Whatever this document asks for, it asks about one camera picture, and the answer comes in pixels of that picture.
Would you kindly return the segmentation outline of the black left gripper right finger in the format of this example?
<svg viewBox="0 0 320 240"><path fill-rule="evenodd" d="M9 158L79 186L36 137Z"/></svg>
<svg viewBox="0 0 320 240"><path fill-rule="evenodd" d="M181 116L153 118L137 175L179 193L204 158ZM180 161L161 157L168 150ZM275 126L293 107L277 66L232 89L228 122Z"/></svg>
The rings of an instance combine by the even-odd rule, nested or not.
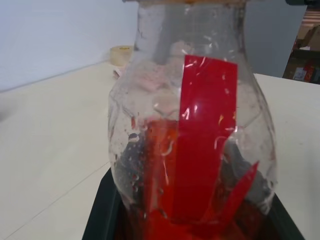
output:
<svg viewBox="0 0 320 240"><path fill-rule="evenodd" d="M264 222L264 240L305 240L277 195Z"/></svg>

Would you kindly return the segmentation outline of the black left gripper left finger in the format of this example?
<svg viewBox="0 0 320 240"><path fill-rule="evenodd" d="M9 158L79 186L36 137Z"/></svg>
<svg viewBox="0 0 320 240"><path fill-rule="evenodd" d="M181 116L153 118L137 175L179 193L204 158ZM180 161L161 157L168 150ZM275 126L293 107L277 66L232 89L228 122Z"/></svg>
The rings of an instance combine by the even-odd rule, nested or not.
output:
<svg viewBox="0 0 320 240"><path fill-rule="evenodd" d="M130 222L111 169L100 181L82 240L131 240Z"/></svg>

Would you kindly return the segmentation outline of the beige tape roll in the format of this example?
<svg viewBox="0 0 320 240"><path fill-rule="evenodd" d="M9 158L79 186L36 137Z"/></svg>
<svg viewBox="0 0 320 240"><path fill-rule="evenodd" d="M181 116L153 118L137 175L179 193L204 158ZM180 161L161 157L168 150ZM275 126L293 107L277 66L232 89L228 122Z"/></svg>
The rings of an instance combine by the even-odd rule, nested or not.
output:
<svg viewBox="0 0 320 240"><path fill-rule="evenodd" d="M110 48L109 61L116 67L124 67L130 60L133 52L131 45L119 45Z"/></svg>

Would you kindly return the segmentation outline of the clear plastic bottle red label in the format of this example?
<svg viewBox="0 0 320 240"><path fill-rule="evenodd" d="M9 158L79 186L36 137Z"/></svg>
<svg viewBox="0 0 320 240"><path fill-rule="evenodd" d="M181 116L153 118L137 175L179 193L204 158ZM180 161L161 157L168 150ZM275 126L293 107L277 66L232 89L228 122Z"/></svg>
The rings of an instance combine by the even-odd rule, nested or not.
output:
<svg viewBox="0 0 320 240"><path fill-rule="evenodd" d="M275 129L244 46L249 0L137 2L109 93L125 240L257 240L277 182Z"/></svg>

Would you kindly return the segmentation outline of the grey partition panel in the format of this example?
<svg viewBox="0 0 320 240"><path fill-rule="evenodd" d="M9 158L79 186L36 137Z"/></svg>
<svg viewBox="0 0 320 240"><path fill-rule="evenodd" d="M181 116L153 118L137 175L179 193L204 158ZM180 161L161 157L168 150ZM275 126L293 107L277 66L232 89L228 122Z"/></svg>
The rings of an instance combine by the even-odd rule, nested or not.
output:
<svg viewBox="0 0 320 240"><path fill-rule="evenodd" d="M301 26L307 8L303 0L287 0L285 4L286 8L283 12L282 28L283 43L281 46L281 77L283 77L283 74L285 73L285 69L290 58L292 48L294 46L299 28Z"/></svg>

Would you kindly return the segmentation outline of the storage shelf with boxes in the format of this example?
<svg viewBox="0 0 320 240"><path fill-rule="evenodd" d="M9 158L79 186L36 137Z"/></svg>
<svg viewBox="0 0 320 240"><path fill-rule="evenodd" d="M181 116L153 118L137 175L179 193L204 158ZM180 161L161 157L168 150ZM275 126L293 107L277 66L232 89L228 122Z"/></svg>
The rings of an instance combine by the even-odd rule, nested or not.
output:
<svg viewBox="0 0 320 240"><path fill-rule="evenodd" d="M302 20L283 76L320 85L320 18Z"/></svg>

